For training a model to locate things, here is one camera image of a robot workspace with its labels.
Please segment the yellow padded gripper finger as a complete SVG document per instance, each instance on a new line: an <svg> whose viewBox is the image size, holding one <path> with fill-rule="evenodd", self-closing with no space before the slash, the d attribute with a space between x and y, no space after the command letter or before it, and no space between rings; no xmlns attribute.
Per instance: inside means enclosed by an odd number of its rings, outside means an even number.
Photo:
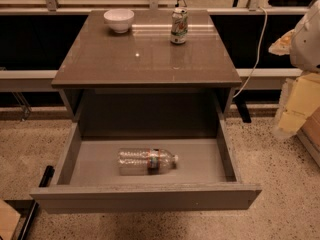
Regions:
<svg viewBox="0 0 320 240"><path fill-rule="evenodd" d="M287 139L297 134L307 119L320 107L320 74L306 73L282 86L273 134Z"/></svg>
<svg viewBox="0 0 320 240"><path fill-rule="evenodd" d="M271 46L268 48L268 52L273 55L284 56L290 54L291 49L291 39L293 37L294 30L290 30L278 38Z"/></svg>

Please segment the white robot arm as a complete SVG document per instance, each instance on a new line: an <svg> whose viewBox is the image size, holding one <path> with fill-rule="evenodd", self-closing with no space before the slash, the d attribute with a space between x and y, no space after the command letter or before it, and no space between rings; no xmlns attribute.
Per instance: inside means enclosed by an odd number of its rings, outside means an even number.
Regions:
<svg viewBox="0 0 320 240"><path fill-rule="evenodd" d="M286 139L295 135L320 107L320 1L268 51L288 55L291 64L302 71L295 80L287 79L281 90L273 132Z"/></svg>

